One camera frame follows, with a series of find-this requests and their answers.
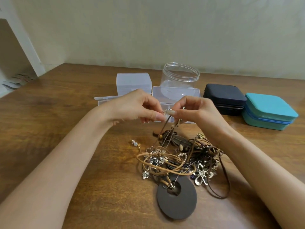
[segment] forearm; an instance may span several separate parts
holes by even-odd
[[[0,205],[2,228],[61,228],[74,190],[112,126],[90,111]]]
[[[305,228],[305,185],[234,130],[219,147],[283,228]]]

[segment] left hand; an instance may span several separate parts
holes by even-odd
[[[138,118],[141,119],[142,123],[165,121],[159,101],[141,89],[129,92],[101,106],[107,108],[110,120],[113,122],[130,121]]]

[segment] right hand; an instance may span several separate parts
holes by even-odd
[[[182,119],[195,122],[212,144],[218,144],[224,133],[230,134],[233,130],[210,99],[184,96],[172,110],[168,113],[176,121]]]

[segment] clear plastic jar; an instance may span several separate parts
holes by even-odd
[[[194,88],[200,72],[176,62],[164,65],[160,87]]]

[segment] hand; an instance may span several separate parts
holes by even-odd
[[[113,122],[138,118],[141,119],[142,123],[165,121],[159,101],[141,89],[129,92],[100,106],[109,110],[107,112]]]
[[[175,120],[195,122],[211,143],[218,144],[222,135],[232,130],[210,99],[184,96],[172,110],[168,114]]]

